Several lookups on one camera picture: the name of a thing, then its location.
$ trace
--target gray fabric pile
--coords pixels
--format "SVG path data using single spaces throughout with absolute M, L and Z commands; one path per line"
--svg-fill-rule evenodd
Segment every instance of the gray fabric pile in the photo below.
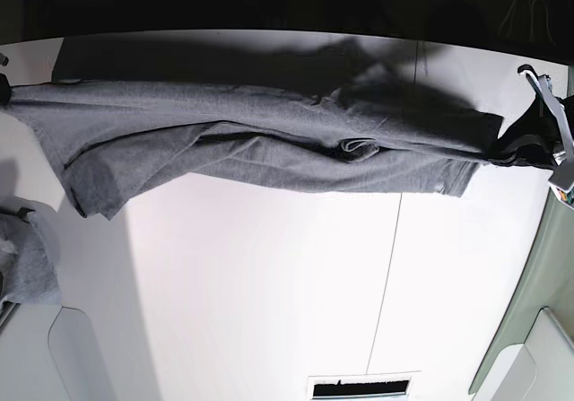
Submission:
M 84 216 L 188 172 L 301 192 L 461 196 L 502 118 L 373 66 L 333 92 L 83 82 L 14 87 L 5 112 L 38 137 Z
M 60 304 L 52 257 L 43 238 L 44 222 L 35 212 L 0 213 L 0 309 L 4 303 Z

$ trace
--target vent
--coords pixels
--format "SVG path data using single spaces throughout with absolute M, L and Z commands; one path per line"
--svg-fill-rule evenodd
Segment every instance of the vent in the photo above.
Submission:
M 412 384 L 412 373 L 340 378 L 315 377 L 309 378 L 308 400 L 406 400 Z

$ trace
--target wire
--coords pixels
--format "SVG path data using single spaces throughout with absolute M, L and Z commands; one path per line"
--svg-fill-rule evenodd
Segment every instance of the wire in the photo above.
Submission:
M 546 14 L 546 34 L 548 35 L 548 39 L 550 40 L 550 42 L 555 46 L 556 44 L 554 43 L 554 39 L 552 39 L 552 34 L 550 33 L 550 14 L 548 12 L 548 5 L 546 4 L 546 2 L 544 0 L 526 0 L 526 1 L 528 2 L 528 12 L 530 15 L 529 41 L 530 42 L 535 41 L 535 7 L 536 7 L 536 4 L 539 3 L 544 7 L 544 11 Z M 504 26 L 509 21 L 509 29 L 507 31 L 506 36 L 507 36 L 507 38 L 510 37 L 510 35 L 512 33 L 512 28 L 514 26 L 514 16 L 515 16 L 516 11 L 517 11 L 517 4 L 518 4 L 518 0 L 512 0 L 512 3 L 510 4 L 510 8 L 509 8 L 508 12 L 506 13 L 506 15 L 504 16 L 504 19 L 500 23 L 499 35 L 502 34 L 502 31 L 504 30 Z

